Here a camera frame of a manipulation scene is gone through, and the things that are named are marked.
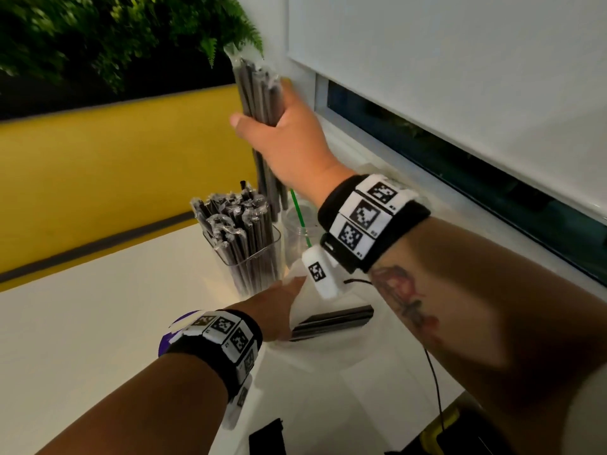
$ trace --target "white roller blind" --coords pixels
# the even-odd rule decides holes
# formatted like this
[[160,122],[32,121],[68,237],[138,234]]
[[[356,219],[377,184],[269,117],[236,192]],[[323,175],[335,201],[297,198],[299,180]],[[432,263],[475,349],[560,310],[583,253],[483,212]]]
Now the white roller blind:
[[289,54],[607,217],[607,0],[289,0]]

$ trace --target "forearm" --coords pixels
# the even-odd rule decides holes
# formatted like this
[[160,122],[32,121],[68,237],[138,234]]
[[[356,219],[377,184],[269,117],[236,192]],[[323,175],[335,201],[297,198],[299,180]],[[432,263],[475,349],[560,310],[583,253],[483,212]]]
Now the forearm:
[[439,219],[402,237],[369,275],[512,439],[540,427],[560,431],[579,383],[607,361],[607,305]]
[[205,454],[227,403],[224,383],[206,363],[185,354],[164,355],[38,455]]

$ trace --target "tattoo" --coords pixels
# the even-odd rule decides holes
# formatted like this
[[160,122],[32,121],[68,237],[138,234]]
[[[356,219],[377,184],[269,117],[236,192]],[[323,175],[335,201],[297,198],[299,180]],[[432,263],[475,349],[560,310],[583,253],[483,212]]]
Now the tattoo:
[[423,297],[415,289],[415,279],[406,269],[394,265],[370,271],[371,281],[381,296],[389,303],[395,304],[394,311],[411,321],[418,334],[424,340],[441,343],[436,336],[438,318],[421,311]]

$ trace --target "straw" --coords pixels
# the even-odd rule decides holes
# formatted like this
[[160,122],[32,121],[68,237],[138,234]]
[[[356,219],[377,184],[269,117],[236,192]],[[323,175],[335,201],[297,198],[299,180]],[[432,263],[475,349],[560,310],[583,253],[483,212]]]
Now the straw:
[[[302,211],[299,208],[299,203],[297,202],[297,198],[295,197],[295,191],[291,189],[291,197],[293,198],[293,204],[295,205],[295,210],[297,211],[297,216],[299,217],[299,223],[303,229],[305,229],[304,216],[302,215]],[[310,243],[310,238],[308,237],[308,230],[305,231],[306,237],[305,242],[308,243],[308,247],[312,247],[312,243]]]

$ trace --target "yellow wall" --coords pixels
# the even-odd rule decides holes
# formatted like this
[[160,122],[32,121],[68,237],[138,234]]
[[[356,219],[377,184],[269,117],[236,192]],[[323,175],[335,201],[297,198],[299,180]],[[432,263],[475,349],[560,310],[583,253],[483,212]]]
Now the yellow wall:
[[253,183],[239,109],[228,86],[0,124],[0,273]]

